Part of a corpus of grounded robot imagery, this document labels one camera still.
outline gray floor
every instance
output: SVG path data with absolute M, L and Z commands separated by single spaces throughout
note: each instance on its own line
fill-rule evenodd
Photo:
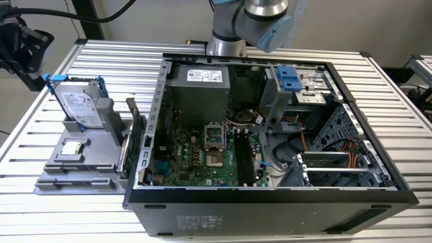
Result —
M 23 82 L 14 76 L 0 78 L 0 87 L 0 130 L 10 133 L 39 93 L 30 91 Z M 7 134 L 0 133 L 0 145 L 7 138 Z

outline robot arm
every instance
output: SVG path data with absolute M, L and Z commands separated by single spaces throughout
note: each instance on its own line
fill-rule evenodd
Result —
M 0 10 L 11 7 L 9 1 L 0 5 Z M 31 91 L 41 91 L 46 84 L 41 68 L 54 39 L 49 32 L 30 29 L 21 17 L 0 18 L 0 69 L 15 73 Z
M 246 42 L 265 52 L 281 47 L 294 23 L 289 0 L 214 0 L 214 4 L 209 55 L 246 57 Z

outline wire bundle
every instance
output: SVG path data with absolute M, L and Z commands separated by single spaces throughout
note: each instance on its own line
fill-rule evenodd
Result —
M 358 147 L 357 142 L 351 138 L 347 138 L 345 141 L 346 141 L 345 146 L 339 151 L 343 152 L 349 148 L 351 148 L 350 150 L 355 150 Z M 358 161 L 359 154 L 353 151 L 349 151 L 349 157 L 350 157 L 349 168 L 354 169 L 357 168 L 357 161 Z

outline blue tab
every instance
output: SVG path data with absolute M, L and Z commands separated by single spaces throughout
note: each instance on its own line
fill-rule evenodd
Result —
M 67 81 L 69 79 L 70 79 L 70 76 L 61 75 L 61 74 L 51 77 L 51 81 Z
M 278 66 L 277 76 L 286 91 L 302 91 L 303 84 L 294 66 Z
M 50 73 L 46 73 L 46 74 L 43 75 L 43 80 L 49 81 L 49 78 L 50 78 Z
M 99 82 L 102 97 L 103 98 L 110 98 L 107 87 L 106 87 L 106 80 L 103 79 L 102 76 L 98 76 L 97 81 Z
M 274 164 L 273 163 L 269 163 L 269 162 L 265 162 L 265 161 L 259 161 L 259 164 L 261 165 L 265 165 L 265 166 L 274 166 Z

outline blue plastic latch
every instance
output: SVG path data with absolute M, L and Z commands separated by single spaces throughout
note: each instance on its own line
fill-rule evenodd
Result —
M 62 75 L 62 74 L 54 75 L 51 77 L 51 81 L 67 81 L 69 79 L 70 79 L 70 77 L 67 75 Z
M 278 66 L 277 76 L 282 83 L 282 88 L 286 91 L 302 91 L 303 84 L 298 76 L 295 67 L 293 66 Z
M 102 76 L 98 76 L 97 81 L 99 82 L 102 97 L 110 98 L 107 87 L 106 87 L 106 80 L 103 79 Z

